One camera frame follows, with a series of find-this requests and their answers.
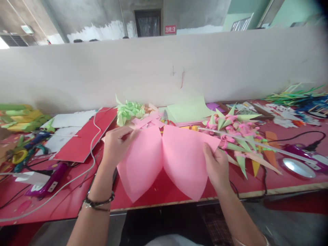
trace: purple paper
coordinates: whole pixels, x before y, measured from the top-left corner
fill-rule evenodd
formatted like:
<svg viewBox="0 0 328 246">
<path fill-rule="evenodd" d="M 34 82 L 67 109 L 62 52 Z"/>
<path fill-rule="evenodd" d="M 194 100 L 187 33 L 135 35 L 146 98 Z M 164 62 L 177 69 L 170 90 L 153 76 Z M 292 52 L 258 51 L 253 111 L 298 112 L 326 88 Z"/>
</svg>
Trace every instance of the purple paper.
<svg viewBox="0 0 328 246">
<path fill-rule="evenodd" d="M 216 111 L 215 109 L 218 109 L 221 113 L 225 112 L 225 110 L 220 108 L 220 106 L 214 102 L 208 103 L 206 106 L 212 111 Z"/>
</svg>

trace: white partition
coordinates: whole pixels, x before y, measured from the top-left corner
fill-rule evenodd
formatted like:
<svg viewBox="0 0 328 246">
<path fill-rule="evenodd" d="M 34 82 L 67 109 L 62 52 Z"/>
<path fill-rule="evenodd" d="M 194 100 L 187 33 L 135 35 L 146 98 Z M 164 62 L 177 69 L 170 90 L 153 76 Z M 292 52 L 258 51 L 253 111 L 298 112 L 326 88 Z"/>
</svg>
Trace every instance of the white partition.
<svg viewBox="0 0 328 246">
<path fill-rule="evenodd" d="M 115 93 L 157 106 L 261 98 L 289 80 L 326 83 L 327 45 L 318 27 L 297 27 L 11 48 L 0 102 L 60 113 L 114 106 Z"/>
</svg>

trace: silver metal plate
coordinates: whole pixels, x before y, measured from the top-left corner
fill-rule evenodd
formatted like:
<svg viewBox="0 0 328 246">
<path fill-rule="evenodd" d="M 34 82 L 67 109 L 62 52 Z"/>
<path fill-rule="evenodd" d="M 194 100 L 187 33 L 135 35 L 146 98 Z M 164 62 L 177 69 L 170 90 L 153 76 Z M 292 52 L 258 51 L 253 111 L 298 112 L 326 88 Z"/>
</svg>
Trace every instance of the silver metal plate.
<svg viewBox="0 0 328 246">
<path fill-rule="evenodd" d="M 306 177 L 315 178 L 314 171 L 304 163 L 291 158 L 283 158 L 284 165 L 291 171 Z"/>
</svg>

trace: black bracelet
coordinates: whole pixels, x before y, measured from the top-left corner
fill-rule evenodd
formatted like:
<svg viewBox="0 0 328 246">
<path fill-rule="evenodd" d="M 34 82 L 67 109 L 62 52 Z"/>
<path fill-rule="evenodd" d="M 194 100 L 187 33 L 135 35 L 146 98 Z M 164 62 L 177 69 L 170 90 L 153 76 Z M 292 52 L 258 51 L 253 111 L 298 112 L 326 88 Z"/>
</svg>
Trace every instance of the black bracelet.
<svg viewBox="0 0 328 246">
<path fill-rule="evenodd" d="M 111 197 L 108 200 L 106 200 L 106 201 L 103 201 L 103 202 L 94 202 L 94 201 L 91 201 L 88 198 L 88 195 L 87 195 L 86 198 L 83 200 L 83 202 L 84 202 L 86 208 L 91 207 L 94 210 L 109 212 L 109 209 L 103 209 L 103 208 L 98 208 L 98 207 L 110 203 L 111 201 L 114 200 L 114 198 L 115 198 L 115 195 L 114 195 L 114 192 L 112 191 Z"/>
</svg>

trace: floor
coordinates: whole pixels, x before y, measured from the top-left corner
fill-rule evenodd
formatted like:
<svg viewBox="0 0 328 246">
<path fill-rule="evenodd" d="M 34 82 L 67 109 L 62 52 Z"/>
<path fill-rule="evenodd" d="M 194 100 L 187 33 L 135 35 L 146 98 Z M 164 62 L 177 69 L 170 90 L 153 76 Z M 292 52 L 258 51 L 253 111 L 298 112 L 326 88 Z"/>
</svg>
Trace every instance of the floor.
<svg viewBox="0 0 328 246">
<path fill-rule="evenodd" d="M 269 210 L 259 203 L 244 203 L 244 206 L 272 246 L 324 245 L 322 238 L 327 233 L 328 216 Z M 125 215 L 111 216 L 107 245 L 119 245 L 124 222 Z M 45 223 L 30 246 L 64 246 L 74 224 L 75 220 Z"/>
</svg>

